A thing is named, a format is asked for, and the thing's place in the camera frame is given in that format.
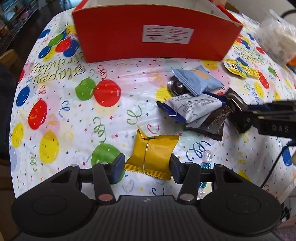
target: open cardboard box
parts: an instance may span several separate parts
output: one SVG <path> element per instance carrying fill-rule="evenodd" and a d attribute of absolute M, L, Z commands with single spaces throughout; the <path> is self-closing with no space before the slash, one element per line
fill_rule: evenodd
<path fill-rule="evenodd" d="M 242 24 L 208 0 L 82 0 L 73 19 L 87 62 L 178 57 L 221 61 Z"/>

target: yellow snack wrapper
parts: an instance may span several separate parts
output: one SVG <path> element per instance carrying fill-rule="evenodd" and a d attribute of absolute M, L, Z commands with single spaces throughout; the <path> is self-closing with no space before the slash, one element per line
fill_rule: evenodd
<path fill-rule="evenodd" d="M 147 137 L 138 127 L 133 154 L 127 160 L 125 170 L 170 180 L 170 156 L 178 141 L 176 135 Z"/>
<path fill-rule="evenodd" d="M 256 69 L 244 66 L 241 62 L 236 61 L 235 59 L 225 58 L 223 60 L 224 66 L 233 74 L 239 75 L 243 78 L 248 77 L 248 75 L 260 78 L 259 73 Z"/>

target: person's hand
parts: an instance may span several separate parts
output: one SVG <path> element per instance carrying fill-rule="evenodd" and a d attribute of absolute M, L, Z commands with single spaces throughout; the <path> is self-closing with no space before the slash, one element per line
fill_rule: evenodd
<path fill-rule="evenodd" d="M 217 5 L 221 5 L 221 6 L 225 6 L 227 0 L 213 0 L 212 3 L 217 6 Z"/>

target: tablecloth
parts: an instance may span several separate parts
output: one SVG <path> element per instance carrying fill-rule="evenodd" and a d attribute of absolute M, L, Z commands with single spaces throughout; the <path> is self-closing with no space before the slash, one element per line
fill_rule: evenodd
<path fill-rule="evenodd" d="M 20 77 L 10 126 L 10 160 L 16 197 L 70 164 L 92 167 L 92 156 L 109 153 L 109 160 L 133 151 L 136 126 L 147 135 L 180 136 L 173 153 L 181 162 L 201 164 L 205 153 L 213 156 L 212 167 L 223 164 L 261 185 L 288 139 L 263 136 L 252 127 L 238 134 L 228 121 L 223 139 L 185 131 L 155 101 L 172 97 L 167 82 L 173 68 L 202 65 L 224 87 L 231 87 L 247 104 L 296 99 L 295 75 L 274 63 L 254 39 L 257 26 L 234 14 L 243 24 L 227 58 L 238 59 L 261 72 L 257 78 L 230 74 L 221 62 L 181 58 L 139 58 L 86 63 L 79 46 L 71 11 L 55 16 L 36 41 Z M 294 188 L 295 166 L 290 148 L 284 152 L 264 189 L 280 202 Z M 125 171 L 112 189 L 116 196 L 177 196 L 181 185 L 145 174 Z M 94 198 L 91 183 L 82 191 Z"/>

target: clear plastic bag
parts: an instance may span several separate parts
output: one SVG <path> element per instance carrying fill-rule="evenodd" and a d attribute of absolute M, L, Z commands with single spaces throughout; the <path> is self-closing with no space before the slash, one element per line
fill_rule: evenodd
<path fill-rule="evenodd" d="M 296 57 L 295 26 L 271 9 L 256 33 L 256 40 L 265 53 L 281 66 Z"/>

